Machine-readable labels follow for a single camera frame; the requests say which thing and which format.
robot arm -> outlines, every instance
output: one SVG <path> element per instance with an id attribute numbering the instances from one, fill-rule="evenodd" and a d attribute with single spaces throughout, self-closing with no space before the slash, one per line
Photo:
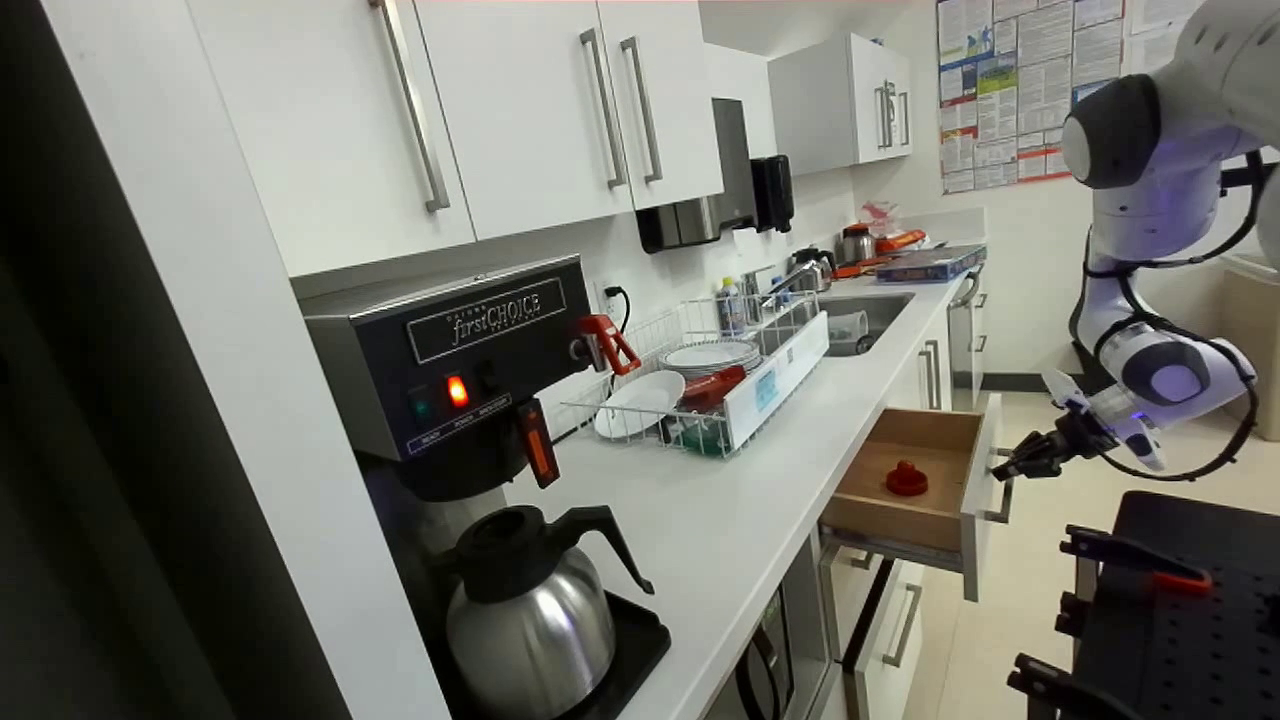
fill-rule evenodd
<path id="1" fill-rule="evenodd" d="M 1106 387 L 1083 395 L 1069 377 L 1049 391 L 1069 412 L 1027 436 L 1006 478 L 1058 478 L 1060 459 L 1125 445 L 1160 469 L 1151 433 L 1254 391 L 1254 367 L 1227 339 L 1179 334 L 1134 288 L 1136 274 L 1191 250 L 1215 216 L 1222 164 L 1280 141 L 1280 3 L 1214 0 L 1158 78 L 1130 78 L 1080 101 L 1065 125 L 1069 170 L 1092 188 L 1071 339 Z M 1280 268 L 1280 185 L 1266 188 L 1257 228 Z"/>

red indicator light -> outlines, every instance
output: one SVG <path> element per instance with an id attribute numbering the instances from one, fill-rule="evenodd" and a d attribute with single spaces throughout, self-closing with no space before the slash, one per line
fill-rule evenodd
<path id="1" fill-rule="evenodd" d="M 471 403 L 471 387 L 469 387 L 465 377 L 447 377 L 447 381 L 443 381 L 443 391 L 447 391 L 447 403 L 453 403 L 453 410 L 469 410 L 469 403 Z"/>

open drawer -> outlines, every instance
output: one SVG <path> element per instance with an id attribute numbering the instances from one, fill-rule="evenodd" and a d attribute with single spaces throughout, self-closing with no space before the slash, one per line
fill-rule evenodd
<path id="1" fill-rule="evenodd" d="M 986 412 L 885 410 L 873 436 L 824 507 L 824 535 L 964 577 L 980 601 L 990 524 L 1007 524 L 1013 485 L 992 469 L 1002 395 Z M 891 496 L 888 473 L 909 459 L 927 478 L 924 496 Z"/>

carafe handle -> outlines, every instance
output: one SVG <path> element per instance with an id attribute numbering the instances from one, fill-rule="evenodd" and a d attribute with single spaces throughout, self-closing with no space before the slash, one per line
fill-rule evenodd
<path id="1" fill-rule="evenodd" d="M 600 533 L 612 554 L 624 561 L 624 570 L 634 573 L 634 581 L 654 596 L 654 585 L 639 577 L 634 548 L 624 539 L 624 533 L 615 529 L 612 512 L 600 507 L 573 507 L 565 512 L 552 529 L 549 529 L 549 554 L 565 558 L 583 533 Z"/>

coffee maker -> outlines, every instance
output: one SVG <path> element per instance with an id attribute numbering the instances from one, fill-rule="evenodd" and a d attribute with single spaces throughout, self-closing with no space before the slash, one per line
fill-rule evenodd
<path id="1" fill-rule="evenodd" d="M 306 314 L 453 717 L 480 717 L 443 639 L 453 581 L 434 561 L 504 507 L 525 466 L 539 485 L 560 478 L 537 391 L 609 344 L 581 262 L 331 293 Z M 667 648 L 648 612 L 609 610 L 615 667 L 573 717 L 615 717 Z"/>

